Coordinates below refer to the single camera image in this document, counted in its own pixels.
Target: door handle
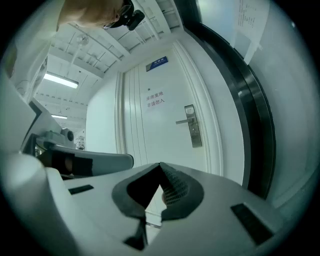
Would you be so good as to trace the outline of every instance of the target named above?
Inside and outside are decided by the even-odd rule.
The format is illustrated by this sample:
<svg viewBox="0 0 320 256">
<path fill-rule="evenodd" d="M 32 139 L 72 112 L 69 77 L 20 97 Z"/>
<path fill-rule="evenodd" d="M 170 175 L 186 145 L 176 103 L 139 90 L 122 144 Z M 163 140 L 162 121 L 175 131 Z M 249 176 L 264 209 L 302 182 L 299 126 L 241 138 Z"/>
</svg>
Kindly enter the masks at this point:
<svg viewBox="0 0 320 256">
<path fill-rule="evenodd" d="M 185 124 L 185 123 L 192 124 L 194 122 L 195 122 L 195 119 L 193 117 L 191 117 L 191 118 L 188 118 L 186 120 L 176 121 L 175 124 L 176 125 L 181 125 L 181 124 Z"/>
<path fill-rule="evenodd" d="M 180 124 L 188 124 L 189 125 L 189 131 L 191 136 L 191 142 L 193 148 L 199 148 L 202 147 L 201 137 L 200 137 L 200 131 L 198 127 L 198 121 L 196 117 L 196 112 L 194 105 L 189 105 L 184 107 L 186 119 L 181 121 L 176 121 L 176 125 Z"/>
</svg>

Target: ceiling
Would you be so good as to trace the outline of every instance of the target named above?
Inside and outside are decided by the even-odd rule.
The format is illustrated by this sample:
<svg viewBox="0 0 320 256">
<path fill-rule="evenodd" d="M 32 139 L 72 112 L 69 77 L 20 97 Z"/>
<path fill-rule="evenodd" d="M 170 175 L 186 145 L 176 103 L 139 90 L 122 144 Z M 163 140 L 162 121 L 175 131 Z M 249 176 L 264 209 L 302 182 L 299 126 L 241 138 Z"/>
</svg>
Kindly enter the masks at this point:
<svg viewBox="0 0 320 256">
<path fill-rule="evenodd" d="M 138 0 L 158 34 L 169 34 L 179 27 L 173 0 Z M 77 37 L 87 34 L 89 43 L 78 50 Z M 48 72 L 79 83 L 77 89 L 43 80 L 35 98 L 53 115 L 67 116 L 56 121 L 74 133 L 86 127 L 87 106 L 105 72 L 129 56 L 139 44 L 156 40 L 145 19 L 134 30 L 118 28 L 87 29 L 75 24 L 59 28 L 48 55 Z M 76 54 L 72 65 L 70 62 Z"/>
</svg>

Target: blue sign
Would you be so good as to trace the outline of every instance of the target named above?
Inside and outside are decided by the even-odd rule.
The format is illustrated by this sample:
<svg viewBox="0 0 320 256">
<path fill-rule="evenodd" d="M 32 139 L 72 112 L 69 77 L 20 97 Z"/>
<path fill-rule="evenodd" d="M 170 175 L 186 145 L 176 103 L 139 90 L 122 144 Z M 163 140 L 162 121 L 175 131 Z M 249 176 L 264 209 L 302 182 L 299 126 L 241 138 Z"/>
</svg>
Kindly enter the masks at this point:
<svg viewBox="0 0 320 256">
<path fill-rule="evenodd" d="M 166 56 L 162 57 L 162 58 L 157 59 L 156 61 L 146 65 L 145 70 L 148 72 L 148 71 L 153 70 L 153 69 L 155 69 L 155 68 L 157 68 L 167 62 L 168 62 L 168 58 Z"/>
</svg>

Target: camera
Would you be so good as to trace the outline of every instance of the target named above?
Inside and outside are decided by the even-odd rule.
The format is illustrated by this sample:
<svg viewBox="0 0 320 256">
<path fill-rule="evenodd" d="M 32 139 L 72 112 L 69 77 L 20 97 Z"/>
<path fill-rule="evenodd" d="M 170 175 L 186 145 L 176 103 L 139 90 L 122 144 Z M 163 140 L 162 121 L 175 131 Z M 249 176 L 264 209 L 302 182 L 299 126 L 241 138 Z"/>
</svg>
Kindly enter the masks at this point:
<svg viewBox="0 0 320 256">
<path fill-rule="evenodd" d="M 130 31 L 133 31 L 144 18 L 145 14 L 140 10 L 135 10 L 135 6 L 131 0 L 124 0 L 119 20 L 109 28 L 127 26 Z"/>
</svg>

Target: fluorescent light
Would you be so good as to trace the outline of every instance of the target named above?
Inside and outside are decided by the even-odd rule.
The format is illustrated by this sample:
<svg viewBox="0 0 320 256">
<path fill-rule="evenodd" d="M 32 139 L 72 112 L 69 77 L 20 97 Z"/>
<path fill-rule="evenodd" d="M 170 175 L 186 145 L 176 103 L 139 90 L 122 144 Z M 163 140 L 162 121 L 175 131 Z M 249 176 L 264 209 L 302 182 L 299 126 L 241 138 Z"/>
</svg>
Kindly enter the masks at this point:
<svg viewBox="0 0 320 256">
<path fill-rule="evenodd" d="M 53 74 L 53 73 L 50 73 L 50 72 L 47 72 L 44 75 L 44 79 L 50 80 L 50 81 L 53 81 L 53 82 L 56 82 L 58 84 L 62 84 L 62 85 L 65 85 L 65 86 L 69 86 L 69 87 L 74 88 L 74 89 L 77 89 L 77 87 L 79 85 L 79 83 L 76 82 L 76 81 L 70 80 L 70 79 L 65 78 L 63 76 L 60 76 L 60 75 L 57 75 L 57 74 Z"/>
<path fill-rule="evenodd" d="M 67 119 L 66 116 L 63 116 L 63 115 L 55 115 L 55 114 L 52 114 L 51 115 L 53 118 L 61 118 L 61 119 Z"/>
</svg>

